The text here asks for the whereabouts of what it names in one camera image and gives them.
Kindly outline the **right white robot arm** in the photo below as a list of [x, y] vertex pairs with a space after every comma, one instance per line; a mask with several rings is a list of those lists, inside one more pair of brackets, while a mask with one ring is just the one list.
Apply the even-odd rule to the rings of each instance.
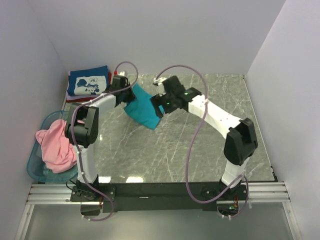
[[209, 101], [203, 93], [194, 87], [186, 89], [177, 76], [154, 78], [153, 84], [158, 87], [158, 94], [150, 98], [159, 118], [177, 109], [199, 118], [216, 129], [225, 139], [223, 154], [227, 159], [223, 183], [219, 187], [222, 198], [230, 200], [237, 194], [237, 185], [249, 158], [258, 147], [254, 123], [251, 119], [241, 119]]

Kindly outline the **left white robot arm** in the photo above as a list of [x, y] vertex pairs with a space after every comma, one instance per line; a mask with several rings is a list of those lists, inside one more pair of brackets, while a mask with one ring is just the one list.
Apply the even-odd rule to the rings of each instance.
[[77, 180], [86, 184], [82, 195], [88, 201], [94, 201], [100, 195], [100, 188], [94, 185], [98, 181], [94, 143], [99, 135], [100, 114], [105, 114], [121, 103], [129, 104], [135, 99], [128, 74], [122, 71], [113, 76], [111, 85], [100, 96], [85, 103], [73, 103], [69, 108], [64, 134], [76, 153]]

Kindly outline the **teal t-shirt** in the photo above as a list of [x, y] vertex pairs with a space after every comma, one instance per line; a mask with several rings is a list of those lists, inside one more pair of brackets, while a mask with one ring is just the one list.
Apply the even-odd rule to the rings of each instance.
[[151, 102], [152, 96], [139, 84], [135, 84], [132, 90], [136, 99], [124, 107], [125, 113], [135, 122], [148, 129], [155, 130], [161, 119], [156, 115]]

